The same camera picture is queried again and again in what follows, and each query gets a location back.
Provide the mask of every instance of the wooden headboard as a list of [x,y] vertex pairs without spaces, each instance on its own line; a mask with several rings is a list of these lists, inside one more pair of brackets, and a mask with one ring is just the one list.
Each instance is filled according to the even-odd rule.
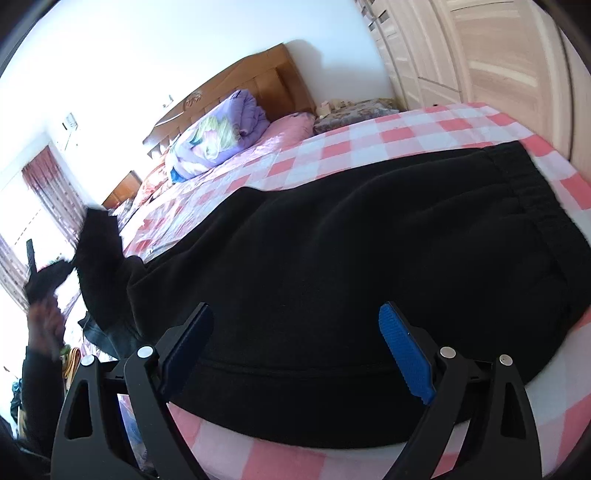
[[316,106],[283,43],[238,60],[191,92],[166,113],[144,140],[146,153],[160,156],[170,141],[238,89],[248,89],[272,122]]

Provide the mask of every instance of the red curtain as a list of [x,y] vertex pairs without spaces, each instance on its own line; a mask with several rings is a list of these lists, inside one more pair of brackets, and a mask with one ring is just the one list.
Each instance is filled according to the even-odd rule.
[[22,176],[68,242],[75,247],[86,216],[86,207],[49,147],[45,147],[22,169]]
[[28,268],[14,254],[14,251],[0,235],[0,285],[17,302],[23,312],[29,306],[24,287],[28,279]]

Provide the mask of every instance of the pink pillowcase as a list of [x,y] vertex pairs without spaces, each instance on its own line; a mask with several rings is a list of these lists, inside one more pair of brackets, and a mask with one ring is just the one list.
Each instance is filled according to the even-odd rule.
[[251,148],[234,155],[232,163],[256,160],[281,148],[288,148],[314,135],[314,115],[297,112],[275,120]]

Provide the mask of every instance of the purple blanket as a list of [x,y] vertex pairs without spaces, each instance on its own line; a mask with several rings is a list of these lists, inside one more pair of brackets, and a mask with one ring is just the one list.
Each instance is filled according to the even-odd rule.
[[192,179],[250,148],[269,126],[248,90],[238,90],[191,125],[166,155],[173,183]]

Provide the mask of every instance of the pink checkered bedsheet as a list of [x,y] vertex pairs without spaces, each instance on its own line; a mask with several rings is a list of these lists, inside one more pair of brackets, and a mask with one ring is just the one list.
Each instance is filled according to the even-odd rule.
[[[525,145],[567,213],[591,239],[591,187],[542,138],[507,115],[472,103],[367,120],[247,163],[230,159],[204,177],[179,184],[138,212],[123,232],[126,254],[146,259],[161,253],[242,186],[286,189],[389,158],[512,140]],[[527,386],[544,474],[562,463],[591,419],[590,323],[587,312],[544,371]],[[204,470],[219,479],[378,480],[404,446],[318,450],[280,445],[232,432],[174,405],[170,410]],[[436,475],[453,467],[466,428],[467,424],[456,426]]]

